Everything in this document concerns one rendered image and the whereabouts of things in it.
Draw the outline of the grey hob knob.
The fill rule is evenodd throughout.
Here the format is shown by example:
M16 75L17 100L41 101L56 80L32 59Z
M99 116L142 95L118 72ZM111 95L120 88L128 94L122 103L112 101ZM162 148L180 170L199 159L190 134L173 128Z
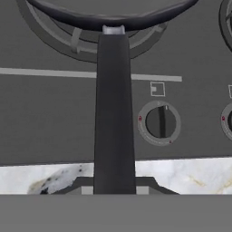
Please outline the grey hob knob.
M232 141L232 103L228 104L221 113L221 127L225 135Z
M180 135L179 113L166 101L150 101L138 114L138 130L148 143L160 147L169 146Z

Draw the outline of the black frying pan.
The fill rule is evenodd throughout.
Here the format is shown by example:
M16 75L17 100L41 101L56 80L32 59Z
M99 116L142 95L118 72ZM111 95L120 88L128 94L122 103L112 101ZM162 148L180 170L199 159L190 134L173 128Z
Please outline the black frying pan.
M98 32L93 193L134 195L136 189L131 54L127 35L166 23L198 0L182 0L143 14L87 14L47 3L27 2L61 23Z

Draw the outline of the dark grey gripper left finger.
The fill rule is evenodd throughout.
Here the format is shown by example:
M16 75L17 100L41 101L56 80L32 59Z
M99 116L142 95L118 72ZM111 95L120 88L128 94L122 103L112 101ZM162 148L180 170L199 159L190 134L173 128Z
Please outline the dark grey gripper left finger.
M71 186L55 191L56 195L91 195L93 193L93 177L78 177Z

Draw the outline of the dark grey hob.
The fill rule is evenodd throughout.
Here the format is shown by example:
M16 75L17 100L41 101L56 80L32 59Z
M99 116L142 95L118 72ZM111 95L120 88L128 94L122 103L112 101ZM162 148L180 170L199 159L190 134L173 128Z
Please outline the dark grey hob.
M74 12L143 14L182 0L43 0ZM232 103L232 0L198 0L130 39L138 160L232 157L221 113ZM98 35L52 19L27 0L0 0L0 166L90 162ZM169 146L142 138L138 114L170 103L181 131Z

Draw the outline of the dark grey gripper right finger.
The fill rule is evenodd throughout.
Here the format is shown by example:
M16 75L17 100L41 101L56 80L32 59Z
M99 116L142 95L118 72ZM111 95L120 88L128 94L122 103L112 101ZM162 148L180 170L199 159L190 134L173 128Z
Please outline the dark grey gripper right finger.
M138 195L152 195L152 194L177 195L177 192L160 186L153 177L137 177L136 188Z

